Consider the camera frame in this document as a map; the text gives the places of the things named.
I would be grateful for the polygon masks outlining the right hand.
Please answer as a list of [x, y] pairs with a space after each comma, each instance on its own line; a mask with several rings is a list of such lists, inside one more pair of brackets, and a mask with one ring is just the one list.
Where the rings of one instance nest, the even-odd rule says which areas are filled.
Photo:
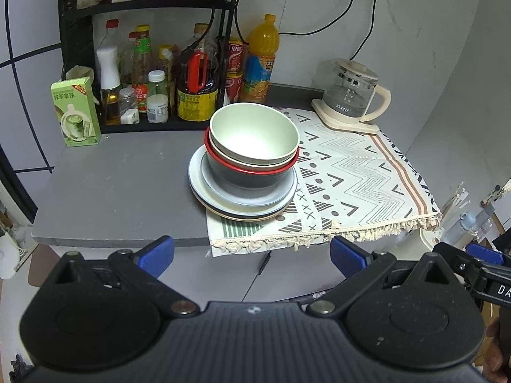
[[503, 355], [500, 350], [500, 318], [489, 324], [486, 337], [489, 345], [483, 355], [483, 376], [493, 383], [507, 383], [508, 377], [503, 368]]

